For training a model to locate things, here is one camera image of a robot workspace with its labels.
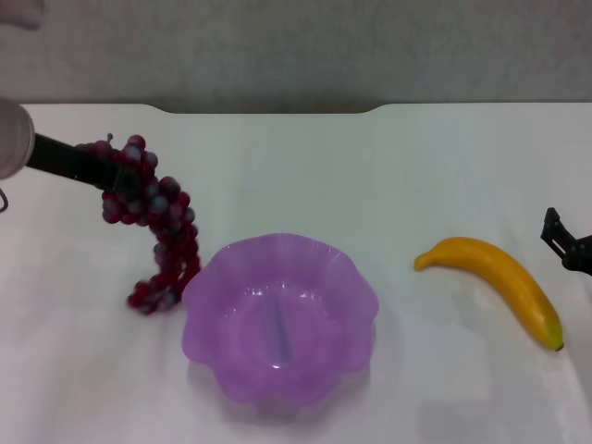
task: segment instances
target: toy fruit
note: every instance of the toy fruit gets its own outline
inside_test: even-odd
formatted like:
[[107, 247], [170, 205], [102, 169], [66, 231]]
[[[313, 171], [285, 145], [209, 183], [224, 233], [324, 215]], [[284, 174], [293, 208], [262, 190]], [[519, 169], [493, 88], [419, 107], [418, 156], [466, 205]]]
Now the toy fruit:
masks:
[[478, 239], [449, 238], [415, 259], [415, 270], [453, 266], [486, 279], [510, 305], [526, 330], [543, 346], [563, 348], [561, 321], [549, 299], [528, 272], [509, 254]]

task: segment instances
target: table surface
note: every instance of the table surface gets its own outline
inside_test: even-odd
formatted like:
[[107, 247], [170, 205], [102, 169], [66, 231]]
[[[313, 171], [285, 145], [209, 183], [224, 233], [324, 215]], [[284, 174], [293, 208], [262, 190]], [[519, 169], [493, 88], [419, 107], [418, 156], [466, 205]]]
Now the table surface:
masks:
[[[144, 318], [125, 307], [155, 271], [149, 230], [109, 226], [98, 190], [25, 169], [2, 182], [0, 442], [592, 442], [592, 279], [539, 238], [549, 206], [576, 237], [592, 232], [592, 105], [28, 109], [38, 132], [73, 144], [142, 134], [157, 173], [192, 197], [205, 262], [233, 241], [302, 234], [346, 252], [381, 308], [370, 370], [323, 404], [234, 404], [183, 355], [182, 309]], [[536, 345], [478, 277], [413, 272], [449, 236], [524, 264], [562, 319], [565, 349]]]

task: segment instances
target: purple bowl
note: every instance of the purple bowl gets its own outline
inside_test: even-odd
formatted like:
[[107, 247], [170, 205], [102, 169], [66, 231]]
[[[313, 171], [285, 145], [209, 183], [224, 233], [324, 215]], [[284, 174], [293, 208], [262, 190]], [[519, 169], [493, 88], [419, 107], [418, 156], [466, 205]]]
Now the purple bowl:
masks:
[[378, 298], [346, 254], [303, 236], [230, 244], [183, 304], [183, 351], [235, 401], [319, 401], [372, 356]]

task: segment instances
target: grape bunch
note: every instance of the grape bunch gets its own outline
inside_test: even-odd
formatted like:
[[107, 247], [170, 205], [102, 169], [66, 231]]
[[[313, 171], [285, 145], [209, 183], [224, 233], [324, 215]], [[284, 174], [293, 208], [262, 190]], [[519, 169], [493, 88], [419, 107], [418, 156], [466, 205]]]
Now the grape bunch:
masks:
[[93, 155], [109, 159], [138, 171], [142, 190], [137, 193], [103, 193], [103, 219], [109, 224], [149, 227], [158, 243], [154, 260], [160, 272], [149, 281], [140, 281], [128, 297], [128, 305], [145, 315], [166, 311], [180, 302], [189, 281], [200, 271], [197, 255], [195, 213], [189, 207], [191, 198], [171, 177], [160, 180], [154, 175], [156, 154], [146, 151], [142, 136], [131, 136], [126, 146], [117, 150], [107, 141], [81, 145]]

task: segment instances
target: grape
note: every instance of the grape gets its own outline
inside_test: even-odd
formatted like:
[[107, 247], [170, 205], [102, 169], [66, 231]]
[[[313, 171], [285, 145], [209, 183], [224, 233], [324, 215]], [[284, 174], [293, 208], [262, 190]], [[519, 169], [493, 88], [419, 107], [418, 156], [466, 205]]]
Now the grape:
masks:
[[142, 164], [140, 173], [144, 180], [150, 180], [154, 177], [154, 167], [148, 164]]
[[121, 222], [125, 225], [133, 225], [136, 223], [136, 215], [125, 214], [121, 216]]
[[142, 151], [137, 146], [133, 145], [126, 145], [123, 150], [121, 150], [121, 155], [126, 160], [130, 162], [140, 162], [142, 160]]
[[183, 254], [183, 257], [187, 260], [191, 260], [192, 257], [195, 254], [197, 254], [197, 250], [198, 250], [197, 242], [194, 240], [192, 243], [187, 245], [187, 247], [185, 248], [185, 253]]
[[175, 280], [177, 276], [177, 262], [179, 259], [175, 255], [175, 252], [172, 251], [171, 253], [166, 255], [165, 259], [156, 258], [154, 260], [160, 266], [161, 273], [166, 274], [166, 283], [169, 284], [173, 280]]
[[140, 227], [146, 227], [148, 225], [148, 217], [146, 216], [138, 216], [136, 219], [136, 224]]
[[156, 310], [159, 312], [165, 312], [166, 310], [170, 309], [173, 305], [179, 303], [181, 298], [178, 296], [177, 293], [173, 291], [165, 291], [160, 296], [160, 301], [158, 302], [158, 306]]
[[151, 315], [152, 313], [154, 313], [156, 311], [157, 305], [154, 302], [151, 303], [146, 303], [144, 305], [141, 305], [140, 307], [138, 307], [138, 311], [140, 313], [142, 313], [143, 315]]
[[116, 224], [121, 220], [121, 215], [119, 213], [111, 214], [103, 211], [103, 219], [107, 224]]
[[185, 270], [185, 274], [187, 274], [188, 276], [191, 276], [193, 278], [193, 276], [195, 276], [195, 274], [199, 271], [200, 269], [200, 258], [197, 256], [193, 256], [191, 259], [187, 260], [187, 267]]
[[150, 278], [150, 288], [163, 290], [168, 285], [168, 277], [164, 273], [154, 275]]
[[189, 197], [189, 194], [187, 194], [185, 191], [182, 191], [177, 198], [177, 202], [179, 202], [179, 205], [181, 205], [183, 208], [187, 208], [191, 202], [191, 197]]
[[183, 224], [178, 219], [172, 219], [168, 223], [168, 228], [172, 232], [171, 234], [177, 234], [182, 227], [183, 227]]
[[170, 245], [173, 243], [173, 238], [171, 238], [169, 235], [165, 234], [165, 233], [159, 233], [156, 235], [156, 239], [159, 242], [163, 242], [166, 245]]
[[178, 202], [174, 202], [168, 207], [168, 212], [175, 219], [181, 219], [181, 216], [183, 216], [183, 207]]
[[188, 208], [187, 210], [185, 210], [185, 216], [183, 217], [183, 219], [185, 220], [185, 222], [193, 222], [193, 220], [195, 220], [195, 212]]
[[185, 242], [190, 240], [190, 228], [189, 225], [183, 226], [181, 230], [175, 236], [175, 242], [179, 245], [184, 244]]
[[128, 139], [128, 145], [134, 145], [143, 150], [146, 148], [146, 141], [142, 136], [135, 134]]
[[148, 214], [146, 215], [148, 217], [148, 223], [153, 225], [153, 224], [161, 224], [161, 222], [163, 221], [163, 215], [153, 215], [152, 213], [148, 212]]
[[168, 200], [165, 196], [158, 194], [150, 201], [149, 211], [154, 215], [164, 213], [168, 208]]
[[133, 215], [137, 215], [144, 210], [144, 204], [142, 201], [133, 201], [128, 203], [128, 211]]
[[177, 181], [170, 176], [160, 179], [158, 186], [160, 187], [160, 190], [163, 192], [163, 194], [172, 199], [175, 199], [181, 191], [181, 187]]
[[121, 204], [127, 204], [130, 201], [130, 197], [125, 192], [118, 192], [117, 193], [117, 200]]
[[138, 296], [137, 294], [131, 294], [130, 296], [128, 296], [128, 305], [131, 308], [138, 308], [142, 305], [143, 302], [143, 298]]
[[109, 160], [115, 163], [121, 162], [121, 152], [113, 148], [109, 153]]
[[164, 254], [168, 250], [167, 245], [164, 242], [158, 242], [154, 246], [154, 253], [155, 254]]
[[148, 284], [148, 282], [141, 280], [135, 285], [134, 294], [137, 294], [138, 296], [145, 298], [146, 296], [148, 296], [148, 293], [150, 293], [150, 285]]
[[155, 254], [154, 255], [154, 261], [162, 267], [165, 267], [168, 265], [168, 256], [166, 254]]
[[183, 271], [183, 260], [177, 259], [170, 267], [171, 272], [174, 273], [175, 277], [178, 277]]
[[150, 151], [144, 151], [142, 153], [142, 161], [150, 165], [152, 168], [158, 167], [158, 157]]
[[105, 141], [97, 141], [92, 148], [92, 152], [102, 159], [107, 159], [111, 153], [111, 144]]
[[144, 195], [148, 198], [154, 197], [158, 194], [158, 179], [152, 178], [148, 185], [144, 188]]
[[154, 235], [158, 236], [158, 233], [160, 233], [163, 228], [160, 224], [154, 222], [150, 224], [150, 230], [153, 232]]
[[114, 198], [108, 197], [103, 200], [103, 209], [113, 215], [119, 212], [119, 204]]

